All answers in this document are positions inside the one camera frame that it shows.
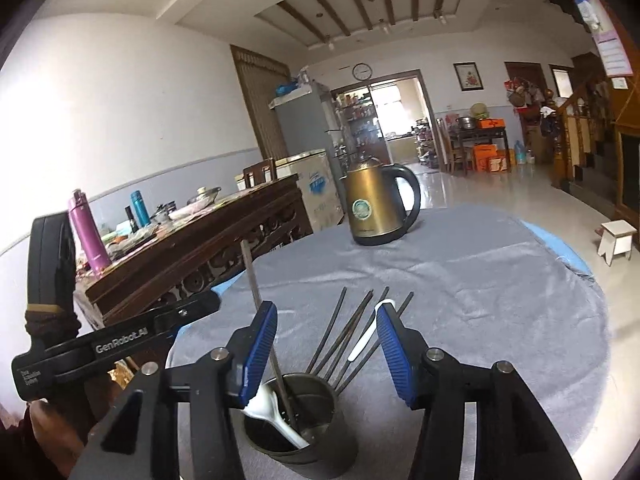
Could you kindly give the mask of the left hand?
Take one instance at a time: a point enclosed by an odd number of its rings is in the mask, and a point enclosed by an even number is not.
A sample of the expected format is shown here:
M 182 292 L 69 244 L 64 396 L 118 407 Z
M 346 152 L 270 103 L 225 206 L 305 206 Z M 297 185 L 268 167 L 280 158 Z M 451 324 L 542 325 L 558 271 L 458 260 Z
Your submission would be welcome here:
M 79 332 L 77 315 L 53 304 L 33 304 L 25 318 L 27 333 L 46 348 Z M 13 479 L 67 479 L 86 446 L 72 424 L 45 400 L 29 402 L 15 437 Z

